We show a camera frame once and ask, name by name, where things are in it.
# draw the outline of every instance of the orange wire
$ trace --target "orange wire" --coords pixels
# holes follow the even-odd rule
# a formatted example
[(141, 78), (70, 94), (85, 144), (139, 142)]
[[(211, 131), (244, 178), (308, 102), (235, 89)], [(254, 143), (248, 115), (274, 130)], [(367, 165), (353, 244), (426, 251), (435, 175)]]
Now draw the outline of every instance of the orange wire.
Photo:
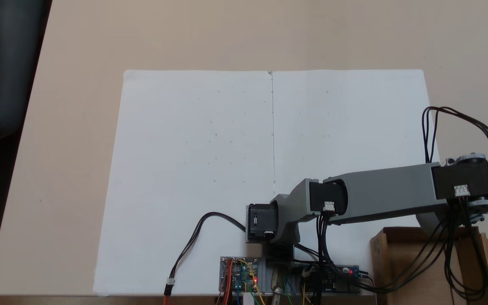
[(229, 293), (231, 291), (231, 279), (233, 277), (233, 259), (230, 259), (230, 262), (227, 262), (227, 289), (225, 290), (225, 296), (223, 298), (223, 305), (227, 305), (229, 302)]

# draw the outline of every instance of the table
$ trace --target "table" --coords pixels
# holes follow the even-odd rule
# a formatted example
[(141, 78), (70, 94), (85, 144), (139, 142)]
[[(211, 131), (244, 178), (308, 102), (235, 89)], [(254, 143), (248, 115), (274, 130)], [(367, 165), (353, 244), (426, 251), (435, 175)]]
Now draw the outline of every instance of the table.
[[(54, 0), (0, 231), (0, 295), (94, 294), (125, 70), (414, 68), (432, 105), (488, 124), (488, 2)], [(454, 119), (438, 143), (442, 158), (487, 151)]]

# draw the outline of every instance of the paper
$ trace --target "paper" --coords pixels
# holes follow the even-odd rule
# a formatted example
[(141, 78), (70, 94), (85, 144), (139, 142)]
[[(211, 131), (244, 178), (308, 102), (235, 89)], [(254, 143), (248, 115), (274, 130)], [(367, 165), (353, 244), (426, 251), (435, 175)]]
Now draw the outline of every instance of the paper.
[[(127, 71), (93, 290), (161, 294), (203, 214), (244, 223), (274, 196), (272, 82), (265, 72)], [(173, 294), (217, 294), (219, 256), (261, 255), (210, 218)]]
[[(162, 294), (199, 218), (268, 203), (304, 178), (424, 162), (422, 71), (127, 71), (94, 291)], [(317, 248), (315, 223), (300, 225)], [(337, 263), (371, 271), (369, 240), (413, 216), (329, 227)], [(172, 293), (217, 295), (220, 256), (260, 245), (209, 218)], [(300, 258), (308, 259), (303, 253)]]

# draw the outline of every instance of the robotic arm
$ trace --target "robotic arm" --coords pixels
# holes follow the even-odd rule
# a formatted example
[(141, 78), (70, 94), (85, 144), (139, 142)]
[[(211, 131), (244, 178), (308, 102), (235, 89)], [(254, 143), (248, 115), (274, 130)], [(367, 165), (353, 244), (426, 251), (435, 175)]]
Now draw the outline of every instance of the robotic arm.
[(431, 234), (451, 204), (467, 197), (473, 223), (488, 213), (488, 162), (483, 154), (469, 154), (445, 166), (438, 162), (351, 172), (319, 180), (306, 178), (290, 194), (269, 204), (247, 206), (246, 241), (295, 245), (298, 223), (323, 211), (334, 214), (329, 224), (350, 224), (415, 214)]

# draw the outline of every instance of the cardboard box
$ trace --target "cardboard box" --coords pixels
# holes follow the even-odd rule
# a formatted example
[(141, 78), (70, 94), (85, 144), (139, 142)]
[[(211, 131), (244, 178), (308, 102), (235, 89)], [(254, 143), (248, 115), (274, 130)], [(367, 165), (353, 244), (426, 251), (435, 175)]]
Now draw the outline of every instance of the cardboard box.
[[(484, 233), (478, 234), (478, 244), (484, 254), (488, 267), (488, 238)], [(465, 228), (459, 228), (458, 237), (467, 236)], [(386, 227), (370, 240), (372, 251), (372, 270), (374, 283), (382, 286), (391, 282), (413, 261), (419, 250), (427, 241), (428, 236), (418, 227)], [(413, 268), (425, 258), (432, 245), (429, 245), (421, 259)], [(441, 244), (436, 247), (434, 253), (424, 263), (432, 261), (438, 253)], [(409, 282), (406, 286), (389, 294), (378, 294), (378, 305), (488, 305), (488, 290), (485, 297), (479, 301), (467, 302), (451, 290), (444, 275), (445, 256), (443, 253), (438, 260), (423, 274)], [(463, 284), (470, 287), (479, 287), (482, 277), (477, 262), (476, 253), (469, 237), (461, 238), (456, 242), (451, 257), (451, 269)]]

